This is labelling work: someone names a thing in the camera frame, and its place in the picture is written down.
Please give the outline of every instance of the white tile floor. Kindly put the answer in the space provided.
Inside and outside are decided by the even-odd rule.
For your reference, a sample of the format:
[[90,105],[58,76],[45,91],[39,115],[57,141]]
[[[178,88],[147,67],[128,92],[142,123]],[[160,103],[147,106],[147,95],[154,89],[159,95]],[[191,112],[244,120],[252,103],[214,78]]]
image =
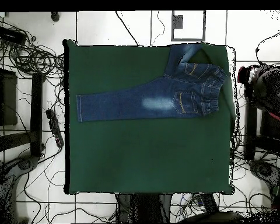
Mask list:
[[[53,22],[50,18],[50,12],[23,12],[10,13],[4,21],[15,25],[23,30],[29,31],[36,37],[36,45],[45,45],[53,49],[57,55],[63,53],[62,40],[73,39],[77,40],[80,45],[92,44],[109,44],[109,45],[131,45],[135,42],[126,31],[121,21],[117,18],[115,12],[60,12],[59,22]],[[136,41],[143,46],[150,44],[150,11],[137,12],[118,12],[123,19],[130,32],[135,37]],[[153,11],[152,16],[152,43],[155,38],[160,35],[154,42],[154,46],[163,46],[173,44],[171,42],[171,11]],[[191,19],[185,13],[185,22]],[[256,63],[255,49],[257,44],[280,31],[280,13],[277,11],[260,11],[260,10],[208,10],[206,12],[206,42],[218,45],[228,45],[236,50],[236,75],[241,66],[248,66]],[[191,25],[198,25],[201,21],[191,22]],[[232,49],[227,48],[229,54],[230,70],[232,70]],[[280,61],[280,36],[270,39],[260,46],[258,53],[260,60],[268,62]],[[8,57],[4,58],[5,67],[11,65]],[[52,84],[57,84],[58,79],[51,79]],[[237,92],[243,94],[243,88],[237,85]],[[29,79],[18,80],[17,98],[26,98],[31,101],[31,96],[25,93],[31,92],[31,81]],[[44,84],[43,108],[47,109],[48,101],[55,101],[54,87],[48,82]],[[239,100],[239,106],[244,105],[243,99]],[[17,110],[27,129],[30,128],[30,106],[26,100],[19,100]],[[60,117],[60,122],[64,115],[62,114],[63,106],[56,108],[57,114]],[[244,126],[244,108],[240,109],[240,127]],[[21,123],[15,127],[5,127],[5,135],[12,134],[17,130],[22,130]],[[51,137],[51,132],[48,126],[46,116],[43,117],[43,142]],[[57,151],[57,147],[53,138],[47,142],[46,157],[53,155]],[[18,148],[10,149],[1,154],[1,159],[9,161],[18,154],[27,149],[28,145],[23,145]],[[220,196],[220,207],[228,211],[245,212],[244,195],[238,190],[240,189],[246,197],[254,193],[264,193],[268,195],[268,188],[264,182],[255,178],[245,168],[240,168],[234,172],[233,184],[237,187],[233,195]],[[35,223],[48,223],[45,217],[45,212],[48,209],[50,202],[50,215],[48,216],[52,223],[91,223],[96,220],[94,216],[86,214],[84,211],[97,215],[109,217],[113,214],[116,208],[116,199],[112,194],[96,194],[96,193],[79,193],[78,195],[65,195],[63,192],[64,184],[64,151],[62,151],[54,160],[50,159],[44,164],[39,165],[30,174],[27,193],[40,201],[41,211],[38,214]],[[17,187],[17,208],[20,216],[28,216],[30,222],[39,210],[39,205],[32,202],[23,192],[23,186],[27,180],[27,175],[20,179]],[[181,194],[174,194],[172,204],[179,204]],[[251,203],[255,207],[264,205],[268,207],[270,202],[262,196],[254,197]],[[229,209],[225,209],[226,205],[232,205]],[[179,207],[172,206],[172,213],[176,214]],[[171,216],[171,221],[175,222],[176,217]]]

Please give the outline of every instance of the black border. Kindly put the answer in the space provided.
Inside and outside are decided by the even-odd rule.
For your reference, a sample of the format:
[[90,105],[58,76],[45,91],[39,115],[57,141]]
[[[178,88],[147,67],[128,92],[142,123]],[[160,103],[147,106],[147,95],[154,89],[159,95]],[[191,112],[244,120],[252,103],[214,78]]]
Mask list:
[[69,150],[69,47],[68,40],[63,40],[64,46],[64,147],[65,147],[65,184],[64,193],[69,195],[69,183],[71,175],[71,163],[70,163],[70,150]]

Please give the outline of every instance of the jeans back pocket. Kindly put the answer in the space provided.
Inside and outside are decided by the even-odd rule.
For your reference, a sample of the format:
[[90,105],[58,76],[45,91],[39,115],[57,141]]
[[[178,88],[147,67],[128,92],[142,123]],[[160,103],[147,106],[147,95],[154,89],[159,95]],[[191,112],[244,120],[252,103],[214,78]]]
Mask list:
[[204,76],[208,69],[209,69],[209,64],[190,64],[186,63],[185,64],[185,73],[187,75],[193,76],[197,79],[200,79],[202,76]]
[[172,100],[172,105],[180,114],[197,113],[196,94],[192,91],[176,92]]

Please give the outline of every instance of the jeans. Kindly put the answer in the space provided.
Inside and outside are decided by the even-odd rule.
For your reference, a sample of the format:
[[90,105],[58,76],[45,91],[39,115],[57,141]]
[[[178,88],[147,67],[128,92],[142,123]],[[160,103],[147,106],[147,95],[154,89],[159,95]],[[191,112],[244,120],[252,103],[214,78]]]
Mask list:
[[195,118],[219,110],[226,74],[212,64],[187,63],[200,44],[172,45],[162,77],[113,92],[76,96],[78,121]]

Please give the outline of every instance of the green cloth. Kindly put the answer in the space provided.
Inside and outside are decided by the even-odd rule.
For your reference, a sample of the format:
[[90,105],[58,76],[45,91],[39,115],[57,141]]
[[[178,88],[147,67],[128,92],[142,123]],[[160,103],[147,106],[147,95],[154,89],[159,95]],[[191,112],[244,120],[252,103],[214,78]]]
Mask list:
[[[229,141],[235,108],[230,78],[220,91],[219,111],[206,117],[79,123],[76,95],[128,88],[162,76],[170,47],[67,44],[71,194],[231,192]],[[229,75],[224,46],[204,44],[190,62],[219,65]]]

